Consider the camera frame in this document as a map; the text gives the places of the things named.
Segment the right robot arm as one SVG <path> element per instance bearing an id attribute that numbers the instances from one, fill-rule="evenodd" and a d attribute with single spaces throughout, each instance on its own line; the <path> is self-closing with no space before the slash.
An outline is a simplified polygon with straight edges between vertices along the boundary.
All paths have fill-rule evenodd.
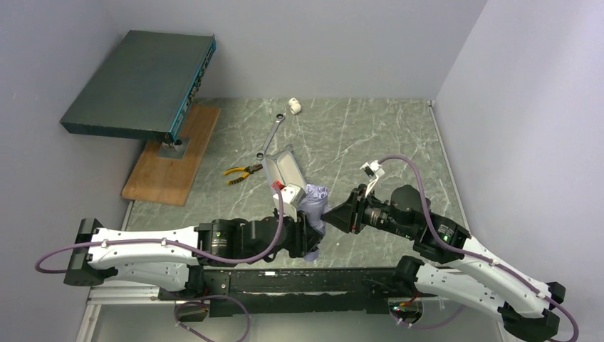
<path id="1" fill-rule="evenodd" d="M 523 341 L 547 341 L 558 333 L 554 304 L 566 289 L 525 275 L 495 256 L 455 221 L 432 213 L 433 235 L 427 225 L 420 193 L 410 185 L 398 187 L 389 201 L 380 201 L 361 184 L 347 200 L 321 219 L 345 233 L 373 227 L 413 243 L 419 258 L 402 256 L 392 281 L 402 293 L 443 296 L 482 311 Z"/>

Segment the purple folding umbrella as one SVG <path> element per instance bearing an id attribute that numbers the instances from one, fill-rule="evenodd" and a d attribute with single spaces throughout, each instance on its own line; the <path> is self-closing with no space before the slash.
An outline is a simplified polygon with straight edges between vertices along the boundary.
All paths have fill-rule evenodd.
<path id="1" fill-rule="evenodd" d="M 322 185 L 308 183 L 305 188 L 306 196 L 298 207 L 299 212 L 305 212 L 309 217 L 321 218 L 328 211 L 328 188 Z M 303 257 L 305 261 L 312 262 L 318 258 L 319 250 Z"/>

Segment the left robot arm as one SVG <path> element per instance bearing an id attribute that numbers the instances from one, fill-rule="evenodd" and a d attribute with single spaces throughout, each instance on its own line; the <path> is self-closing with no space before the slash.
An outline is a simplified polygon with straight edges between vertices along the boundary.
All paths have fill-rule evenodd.
<path id="1" fill-rule="evenodd" d="M 97 219 L 80 222 L 63 278 L 71 286 L 97 286 L 107 280 L 132 281 L 170 292 L 204 292 L 205 266 L 271 262 L 281 250 L 312 259 L 324 233 L 303 212 L 261 220 L 215 219 L 210 223 L 150 232 L 104 227 Z"/>

